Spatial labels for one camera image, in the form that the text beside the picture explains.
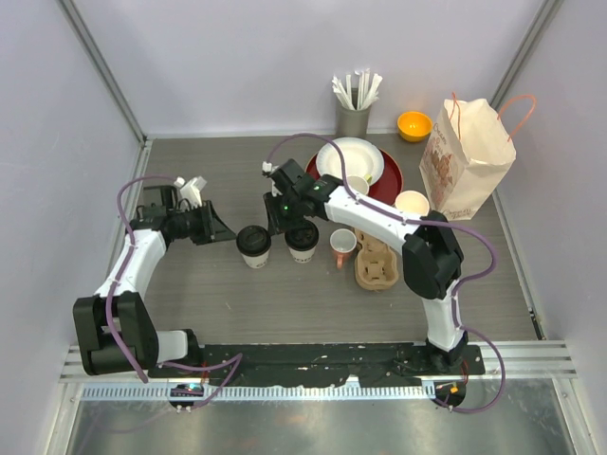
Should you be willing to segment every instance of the printed pattern on bag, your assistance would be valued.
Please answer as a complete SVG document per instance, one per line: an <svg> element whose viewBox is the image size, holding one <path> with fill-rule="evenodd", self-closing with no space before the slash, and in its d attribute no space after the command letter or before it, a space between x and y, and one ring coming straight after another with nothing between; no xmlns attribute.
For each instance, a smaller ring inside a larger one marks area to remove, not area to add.
<svg viewBox="0 0 607 455"><path fill-rule="evenodd" d="M433 133L424 150L422 163L432 188L431 201L438 208L445 197L453 191L454 176L458 175L458 172L457 164L452 159L453 154L443 151L443 147L447 145L447 140L438 129L438 123L435 123L432 129Z"/></svg>

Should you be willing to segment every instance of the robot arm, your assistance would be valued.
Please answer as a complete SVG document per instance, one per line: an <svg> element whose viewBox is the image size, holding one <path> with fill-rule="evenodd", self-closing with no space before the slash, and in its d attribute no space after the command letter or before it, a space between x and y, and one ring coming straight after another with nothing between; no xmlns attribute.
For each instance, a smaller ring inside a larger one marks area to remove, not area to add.
<svg viewBox="0 0 607 455"><path fill-rule="evenodd" d="M177 239L190 238L196 245L234 240L235 234L224 225L211 201L200 196L206 182L196 177L185 183L177 179L181 199L172 186L144 189L146 199L159 196L158 204L138 208L138 216L131 221L135 236L135 251L117 285L112 313L120 321L120 336L143 369L172 359L199 364L197 341L191 330L157 332L150 320L143 299L152 274L169 245ZM187 209L180 209L186 202ZM110 285L131 247L126 235L124 247L110 276L91 297L76 300L73 308L76 335L81 350L84 370L88 374L117 373L131 370L111 334L104 330L105 301Z"/></svg>
<svg viewBox="0 0 607 455"><path fill-rule="evenodd" d="M456 326L459 320L457 300L451 302L451 290L461 276L464 255L451 229L407 224L362 205L367 199L373 205L404 219L421 219L358 195L353 198L340 179L324 175L315 180L292 159L267 176L275 191L266 193L268 230L270 234L296 228L304 216L318 216L326 221L343 223L368 233L390 246L403 257L405 283L421 297L428 320L427 344L447 365L459 360L468 342L467 334ZM425 219L446 222L438 212Z"/></svg>

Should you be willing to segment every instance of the gray tabletop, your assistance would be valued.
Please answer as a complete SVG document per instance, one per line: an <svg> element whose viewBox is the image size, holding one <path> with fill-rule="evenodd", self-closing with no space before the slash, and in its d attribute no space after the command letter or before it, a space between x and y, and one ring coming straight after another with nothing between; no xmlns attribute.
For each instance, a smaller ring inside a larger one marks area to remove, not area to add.
<svg viewBox="0 0 607 455"><path fill-rule="evenodd" d="M400 166L407 190L423 191L418 165L424 143L396 135L368 139ZM219 216L234 231L267 225L262 194L269 181L261 163L279 137L156 140L147 173L208 180L204 190ZM304 166L322 144L304 138L287 143L275 164L292 157ZM193 329L201 342L346 342L423 340L426 319L421 300L400 280L393 288L361 289L353 262L337 270L328 239L339 227L315 220L321 239L313 260L296 264L283 237L274 237L268 264L245 265L234 242L194 246L173 243L152 278L145 304L158 330ZM469 283L460 294L462 320L496 340L534 339L506 239L491 199L466 225L496 246L496 271ZM489 256L475 239L457 235L464 250L464 274L485 268Z"/></svg>

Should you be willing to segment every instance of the metal floor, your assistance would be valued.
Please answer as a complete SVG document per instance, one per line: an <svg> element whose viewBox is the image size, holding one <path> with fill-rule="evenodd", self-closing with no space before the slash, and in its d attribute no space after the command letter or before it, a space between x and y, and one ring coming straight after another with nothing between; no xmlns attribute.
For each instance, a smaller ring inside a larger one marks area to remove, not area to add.
<svg viewBox="0 0 607 455"><path fill-rule="evenodd" d="M498 384L470 381L466 405L486 403ZM166 402L81 402L66 453L576 453L549 379L509 380L495 408L476 415L449 413L428 399L211 403L181 414L171 409ZM156 415L138 431L112 434L103 429L137 428Z"/></svg>
<svg viewBox="0 0 607 455"><path fill-rule="evenodd" d="M405 189L423 191L418 170L424 144L412 145L397 135L368 137L399 164ZM224 222L238 232L250 224L267 225L262 194L269 181L261 163L278 137L232 137L155 140L147 173L208 180L204 190ZM276 154L276 164L295 158L302 166L323 144L297 139ZM376 342L423 340L422 304L403 281L384 292L362 290L353 262L338 271L328 245L338 227L316 221L321 240L309 264L290 258L282 237L273 239L269 263L253 270L234 242L194 246L172 244L160 261L145 296L158 330L192 328L200 342ZM466 222L495 244L497 270L461 292L463 321L496 340L536 339L523 293L506 245L498 214L489 199ZM464 250L464 274L488 264L476 240L458 235Z"/></svg>

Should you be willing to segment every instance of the white mug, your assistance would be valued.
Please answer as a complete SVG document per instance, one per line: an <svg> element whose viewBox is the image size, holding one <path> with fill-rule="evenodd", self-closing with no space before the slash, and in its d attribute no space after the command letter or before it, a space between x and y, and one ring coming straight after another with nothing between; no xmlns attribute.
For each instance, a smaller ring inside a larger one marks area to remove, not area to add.
<svg viewBox="0 0 607 455"><path fill-rule="evenodd" d="M426 216L430 211L430 202L418 191L404 191L396 197L395 207L407 213Z"/></svg>

